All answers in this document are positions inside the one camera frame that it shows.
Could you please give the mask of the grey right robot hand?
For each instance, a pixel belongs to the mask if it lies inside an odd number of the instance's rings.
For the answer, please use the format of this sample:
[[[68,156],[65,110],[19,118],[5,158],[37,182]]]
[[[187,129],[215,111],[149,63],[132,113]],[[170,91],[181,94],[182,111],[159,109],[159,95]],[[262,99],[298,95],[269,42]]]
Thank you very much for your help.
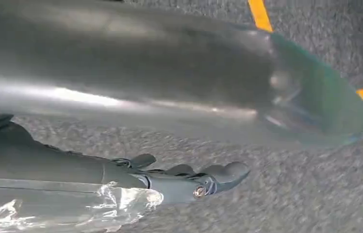
[[[349,144],[363,101],[282,36],[102,0],[0,0],[0,233],[109,233],[163,203],[230,190],[240,162],[150,169],[43,144],[15,115],[287,148]]]

